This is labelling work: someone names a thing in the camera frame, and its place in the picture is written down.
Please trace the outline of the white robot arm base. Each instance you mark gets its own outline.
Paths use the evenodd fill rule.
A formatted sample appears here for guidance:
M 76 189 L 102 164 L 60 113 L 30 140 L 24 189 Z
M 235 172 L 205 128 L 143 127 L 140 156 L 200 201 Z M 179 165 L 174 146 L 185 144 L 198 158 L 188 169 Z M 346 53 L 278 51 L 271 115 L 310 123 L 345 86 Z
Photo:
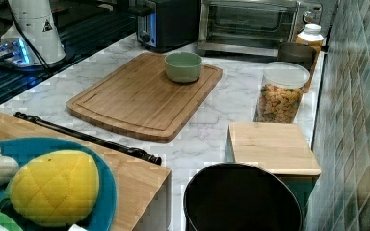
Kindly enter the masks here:
M 8 0 L 13 25 L 1 37 L 0 58 L 18 67 L 48 67 L 65 56 L 49 0 Z

